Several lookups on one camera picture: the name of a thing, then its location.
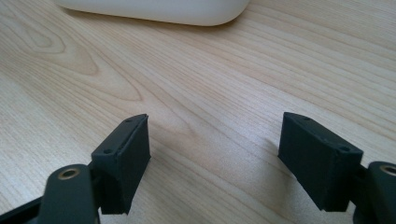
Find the wooden table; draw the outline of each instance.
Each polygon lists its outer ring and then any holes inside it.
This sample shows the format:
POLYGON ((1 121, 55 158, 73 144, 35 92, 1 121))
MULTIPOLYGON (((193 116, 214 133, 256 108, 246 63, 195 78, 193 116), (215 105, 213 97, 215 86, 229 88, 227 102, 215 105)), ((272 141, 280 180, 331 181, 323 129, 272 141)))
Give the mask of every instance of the wooden table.
POLYGON ((0 213, 149 114, 129 216, 103 223, 351 223, 277 158, 285 111, 396 162, 396 2, 253 0, 217 27, 0 1, 0 213))

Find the black clamp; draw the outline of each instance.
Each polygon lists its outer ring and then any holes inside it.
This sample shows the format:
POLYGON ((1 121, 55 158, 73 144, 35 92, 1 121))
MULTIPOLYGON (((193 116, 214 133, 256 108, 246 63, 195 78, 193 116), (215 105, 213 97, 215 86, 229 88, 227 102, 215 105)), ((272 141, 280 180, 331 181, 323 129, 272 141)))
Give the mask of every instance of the black clamp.
POLYGON ((396 223, 396 165, 361 166, 363 151, 311 118, 285 113, 278 157, 320 210, 356 205, 355 224, 396 223))
POLYGON ((89 165, 49 176, 43 197, 0 216, 0 223, 100 223, 102 214, 128 214, 149 163, 148 116, 124 120, 92 153, 89 165))

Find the white object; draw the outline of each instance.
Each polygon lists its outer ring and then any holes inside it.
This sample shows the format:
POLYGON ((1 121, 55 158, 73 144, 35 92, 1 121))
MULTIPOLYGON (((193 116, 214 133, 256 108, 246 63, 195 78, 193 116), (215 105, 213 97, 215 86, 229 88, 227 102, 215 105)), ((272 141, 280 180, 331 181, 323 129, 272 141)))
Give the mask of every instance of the white object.
POLYGON ((53 0, 79 11, 191 25, 219 25, 236 18, 249 0, 53 0))

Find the wood grain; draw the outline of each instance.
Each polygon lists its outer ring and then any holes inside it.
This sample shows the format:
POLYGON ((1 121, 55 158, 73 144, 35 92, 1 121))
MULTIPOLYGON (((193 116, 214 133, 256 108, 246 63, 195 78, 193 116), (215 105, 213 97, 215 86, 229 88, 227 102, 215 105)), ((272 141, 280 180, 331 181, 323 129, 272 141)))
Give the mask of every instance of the wood grain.
POLYGON ((87 164, 149 114, 152 159, 129 216, 103 223, 351 223, 320 212, 276 157, 307 115, 396 162, 396 2, 252 0, 195 27, 0 1, 0 213, 87 164))

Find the black plastic block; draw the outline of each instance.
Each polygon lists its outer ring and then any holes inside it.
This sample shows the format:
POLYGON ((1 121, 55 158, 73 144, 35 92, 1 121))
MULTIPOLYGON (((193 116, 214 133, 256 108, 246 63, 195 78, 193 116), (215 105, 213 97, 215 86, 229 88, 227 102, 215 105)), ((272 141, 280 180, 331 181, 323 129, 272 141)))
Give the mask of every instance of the black plastic block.
POLYGON ((292 113, 283 117, 278 157, 322 210, 346 211, 350 177, 363 151, 314 120, 292 113))
POLYGON ((138 115, 126 119, 92 153, 91 167, 102 187, 103 214, 129 213, 150 159, 148 118, 138 115))

